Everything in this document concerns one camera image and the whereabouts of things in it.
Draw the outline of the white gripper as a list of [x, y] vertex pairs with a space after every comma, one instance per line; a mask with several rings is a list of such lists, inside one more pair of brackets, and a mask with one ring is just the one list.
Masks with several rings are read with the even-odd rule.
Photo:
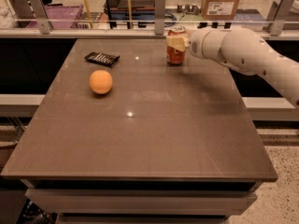
[[192, 56], [221, 62], [223, 60], [221, 53], [223, 38], [223, 31], [204, 28], [193, 32], [189, 38], [186, 35], [169, 35], [166, 38], [166, 44], [178, 51], [185, 51], [189, 41], [189, 52]]

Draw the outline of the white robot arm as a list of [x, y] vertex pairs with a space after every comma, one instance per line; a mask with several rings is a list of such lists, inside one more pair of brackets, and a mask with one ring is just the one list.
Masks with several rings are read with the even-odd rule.
[[203, 28], [190, 35], [168, 35], [166, 44], [243, 75], [257, 75], [294, 107], [299, 106], [299, 63], [276, 52], [250, 29]]

